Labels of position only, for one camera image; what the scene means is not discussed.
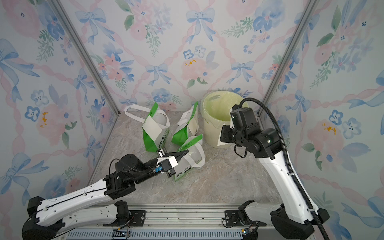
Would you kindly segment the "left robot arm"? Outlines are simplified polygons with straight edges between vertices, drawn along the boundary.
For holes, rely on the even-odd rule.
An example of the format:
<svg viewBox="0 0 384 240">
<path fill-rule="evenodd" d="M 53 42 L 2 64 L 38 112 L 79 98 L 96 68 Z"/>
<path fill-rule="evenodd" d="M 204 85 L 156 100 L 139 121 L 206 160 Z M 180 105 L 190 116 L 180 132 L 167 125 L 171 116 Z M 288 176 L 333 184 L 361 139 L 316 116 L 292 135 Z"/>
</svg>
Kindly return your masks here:
<svg viewBox="0 0 384 240">
<path fill-rule="evenodd" d="M 114 159 L 115 171 L 83 189 L 61 197 L 34 197 L 28 203 L 28 219 L 22 228 L 24 240 L 51 240 L 61 234 L 92 224 L 125 227 L 132 220 L 127 202 L 121 198 L 133 193 L 136 185 L 159 174 L 172 177 L 187 150 L 158 156 L 146 163 L 127 154 Z"/>
</svg>

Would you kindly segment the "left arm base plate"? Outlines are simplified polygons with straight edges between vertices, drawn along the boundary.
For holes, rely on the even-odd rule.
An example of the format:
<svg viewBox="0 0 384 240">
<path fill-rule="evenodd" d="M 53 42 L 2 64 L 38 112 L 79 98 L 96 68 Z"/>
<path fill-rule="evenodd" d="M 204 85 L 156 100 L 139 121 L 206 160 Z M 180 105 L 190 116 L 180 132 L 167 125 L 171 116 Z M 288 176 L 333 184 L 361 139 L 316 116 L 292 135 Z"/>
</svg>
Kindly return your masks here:
<svg viewBox="0 0 384 240">
<path fill-rule="evenodd" d="M 124 227 L 143 227 L 146 220 L 146 211 L 130 210 L 129 217 L 124 222 Z"/>
</svg>

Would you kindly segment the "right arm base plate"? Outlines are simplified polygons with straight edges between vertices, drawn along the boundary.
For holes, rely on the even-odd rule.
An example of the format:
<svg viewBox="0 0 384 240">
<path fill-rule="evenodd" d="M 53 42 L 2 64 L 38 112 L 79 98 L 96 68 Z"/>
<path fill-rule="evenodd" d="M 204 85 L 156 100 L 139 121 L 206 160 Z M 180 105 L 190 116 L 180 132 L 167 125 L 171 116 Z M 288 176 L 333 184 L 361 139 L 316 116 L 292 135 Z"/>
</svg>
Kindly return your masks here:
<svg viewBox="0 0 384 240">
<path fill-rule="evenodd" d="M 231 211 L 226 210 L 224 211 L 224 218 L 222 219 L 222 225 L 226 228 L 233 228 L 233 227 L 266 227 L 267 224 L 263 222 L 258 221 L 251 221 L 246 219 L 243 214 L 239 214 L 239 211 Z"/>
</svg>

